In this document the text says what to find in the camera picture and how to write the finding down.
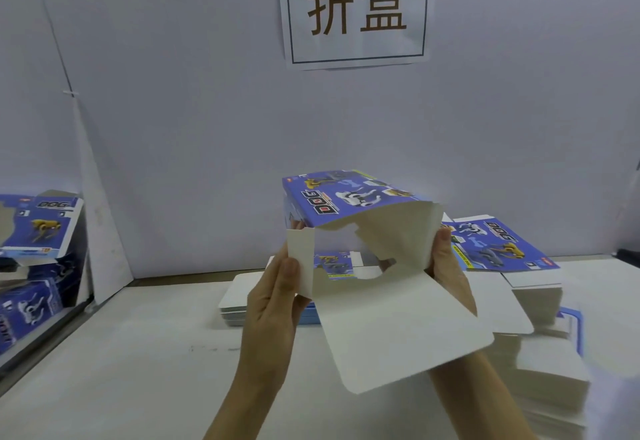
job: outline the paper sign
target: paper sign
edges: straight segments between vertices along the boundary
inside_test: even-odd
[[[428,58],[429,0],[280,0],[290,68],[406,64]]]

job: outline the white table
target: white table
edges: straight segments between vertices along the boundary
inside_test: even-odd
[[[619,262],[594,263],[564,265],[574,277],[585,276],[583,290],[573,290],[573,281],[568,290],[584,298],[605,282],[609,289],[625,284],[621,295],[640,296],[640,270],[618,270],[612,279],[611,270]],[[637,287],[629,290],[636,278]],[[217,312],[227,286],[124,289],[0,398],[0,437],[200,440],[226,394],[238,358],[241,331],[228,330]],[[607,293],[602,303],[614,295]],[[630,314],[628,320],[640,322],[640,307],[634,312],[626,308],[631,299],[621,300],[619,308]],[[598,310],[593,304],[587,307]],[[589,346],[589,337],[601,332],[593,321],[590,329],[586,344],[597,357],[603,352],[596,344]],[[626,369],[629,363],[622,362]],[[588,438],[636,438],[640,380],[593,371]],[[298,330],[287,381],[260,438],[456,436],[426,374],[352,395],[340,382],[322,329],[311,326]]]

